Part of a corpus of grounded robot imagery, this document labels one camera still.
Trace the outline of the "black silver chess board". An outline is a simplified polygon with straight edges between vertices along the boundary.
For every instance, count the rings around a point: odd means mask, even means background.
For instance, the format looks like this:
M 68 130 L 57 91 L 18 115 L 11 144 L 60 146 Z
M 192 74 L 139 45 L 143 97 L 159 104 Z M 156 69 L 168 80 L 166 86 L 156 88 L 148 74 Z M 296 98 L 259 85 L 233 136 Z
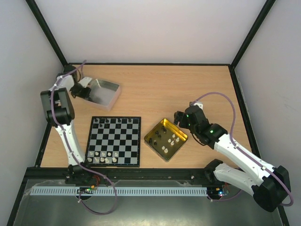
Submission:
M 109 119 L 110 123 L 102 123 L 103 128 L 99 128 L 100 119 Z M 121 119 L 121 128 L 117 129 L 117 119 Z M 94 167 L 139 167 L 140 166 L 140 146 L 141 146 L 141 117 L 121 117 L 121 116 L 93 116 L 87 140 L 86 161 Z M 95 157 L 108 158 L 110 163 L 95 162 Z

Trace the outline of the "gold metal tin box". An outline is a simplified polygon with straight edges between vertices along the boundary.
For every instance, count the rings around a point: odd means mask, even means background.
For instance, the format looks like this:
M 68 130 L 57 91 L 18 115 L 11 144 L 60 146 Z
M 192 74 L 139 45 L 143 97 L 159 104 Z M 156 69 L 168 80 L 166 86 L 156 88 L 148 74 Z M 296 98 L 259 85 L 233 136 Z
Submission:
M 167 129 L 166 133 L 162 131 L 162 127 Z M 158 131 L 162 135 L 162 138 L 159 138 L 155 132 Z M 168 142 L 168 139 L 174 141 L 174 145 Z M 187 142 L 188 135 L 183 133 L 176 125 L 174 125 L 167 118 L 163 118 L 154 128 L 152 128 L 145 136 L 145 144 L 153 150 L 161 159 L 165 162 L 169 162 L 175 154 L 183 147 Z

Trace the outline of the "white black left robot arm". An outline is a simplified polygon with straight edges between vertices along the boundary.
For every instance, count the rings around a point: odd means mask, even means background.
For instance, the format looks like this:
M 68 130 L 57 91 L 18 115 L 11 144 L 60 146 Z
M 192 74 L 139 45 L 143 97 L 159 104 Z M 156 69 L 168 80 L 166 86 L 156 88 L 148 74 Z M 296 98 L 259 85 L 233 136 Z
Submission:
M 45 118 L 58 132 L 67 153 L 68 174 L 65 182 L 87 186 L 97 179 L 88 171 L 89 164 L 79 145 L 73 121 L 75 111 L 69 96 L 71 92 L 73 97 L 87 97 L 90 92 L 90 88 L 80 84 L 78 70 L 73 65 L 65 66 L 52 88 L 42 91 L 40 98 Z

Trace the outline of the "silver metal tin lid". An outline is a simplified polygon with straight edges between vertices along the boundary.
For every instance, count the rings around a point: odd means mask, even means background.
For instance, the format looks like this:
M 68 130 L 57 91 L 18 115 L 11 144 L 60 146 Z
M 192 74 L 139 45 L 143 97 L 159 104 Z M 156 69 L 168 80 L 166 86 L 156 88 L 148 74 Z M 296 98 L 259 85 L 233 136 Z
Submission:
M 88 87 L 91 92 L 85 100 L 104 111 L 110 111 L 121 94 L 119 84 L 102 79 L 92 79 Z

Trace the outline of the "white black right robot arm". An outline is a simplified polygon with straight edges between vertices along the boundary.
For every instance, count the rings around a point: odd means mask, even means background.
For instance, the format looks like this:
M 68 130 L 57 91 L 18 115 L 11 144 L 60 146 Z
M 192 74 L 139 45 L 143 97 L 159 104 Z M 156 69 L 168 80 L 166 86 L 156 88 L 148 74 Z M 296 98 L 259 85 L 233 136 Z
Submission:
M 174 124 L 188 129 L 202 146 L 228 157 L 239 168 L 235 169 L 220 160 L 206 166 L 205 179 L 214 185 L 218 181 L 231 184 L 253 197 L 265 211 L 273 212 L 291 195 L 288 170 L 269 164 L 239 144 L 225 128 L 210 123 L 199 105 L 191 105 L 184 112 L 174 113 Z

